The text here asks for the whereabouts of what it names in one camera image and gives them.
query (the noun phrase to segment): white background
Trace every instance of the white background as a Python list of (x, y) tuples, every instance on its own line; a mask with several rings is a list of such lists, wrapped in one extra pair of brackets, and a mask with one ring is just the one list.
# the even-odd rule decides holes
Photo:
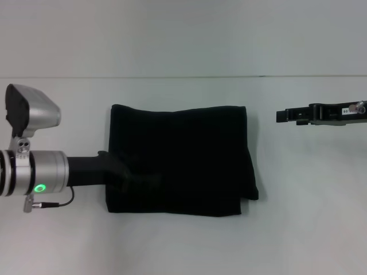
[[(366, 99), (367, 78), (352, 77), (367, 74), (366, 8), (358, 0), (2, 1), (0, 98), (9, 83), (30, 85), (63, 111), (32, 149), (107, 149), (115, 103), (245, 105), (260, 200), (243, 202), (241, 216), (209, 218), (110, 214), (100, 186), (31, 214), (23, 197), (1, 198), (0, 273), (365, 274), (366, 126), (297, 127), (276, 124), (275, 113)], [(334, 74), (350, 77), (210, 78)], [(5, 113), (0, 148), (10, 140)]]

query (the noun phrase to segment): folded fabric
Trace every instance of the folded fabric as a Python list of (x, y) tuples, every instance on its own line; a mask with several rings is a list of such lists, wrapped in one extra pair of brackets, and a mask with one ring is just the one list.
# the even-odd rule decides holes
[(222, 217), (241, 214), (241, 198), (259, 198), (245, 107), (147, 112), (113, 105), (109, 152), (137, 182), (124, 191), (106, 185), (109, 212)]

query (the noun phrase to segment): black cable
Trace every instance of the black cable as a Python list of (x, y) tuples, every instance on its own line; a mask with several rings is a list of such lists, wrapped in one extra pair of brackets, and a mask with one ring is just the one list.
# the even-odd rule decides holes
[(67, 203), (41, 202), (41, 208), (54, 208), (54, 207), (61, 207), (61, 206), (69, 205), (70, 203), (72, 203), (72, 201), (74, 201), (74, 197), (75, 197), (74, 188), (70, 186), (70, 189), (71, 189), (72, 196), (71, 196), (71, 199)]

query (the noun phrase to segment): green led light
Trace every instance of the green led light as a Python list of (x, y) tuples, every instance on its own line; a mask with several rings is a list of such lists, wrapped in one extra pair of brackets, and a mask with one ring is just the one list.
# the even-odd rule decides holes
[(44, 185), (44, 184), (39, 184), (39, 185), (37, 185), (37, 186), (34, 188), (34, 192), (39, 193), (39, 192), (45, 191), (45, 189), (46, 189), (46, 185)]

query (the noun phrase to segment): black towel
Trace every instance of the black towel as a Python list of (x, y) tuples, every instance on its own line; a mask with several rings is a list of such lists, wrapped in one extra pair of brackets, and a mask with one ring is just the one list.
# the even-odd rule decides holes
[(109, 212), (222, 217), (241, 214), (240, 198), (259, 198), (245, 107), (147, 112), (113, 105), (109, 152), (137, 178), (124, 191), (106, 185)]

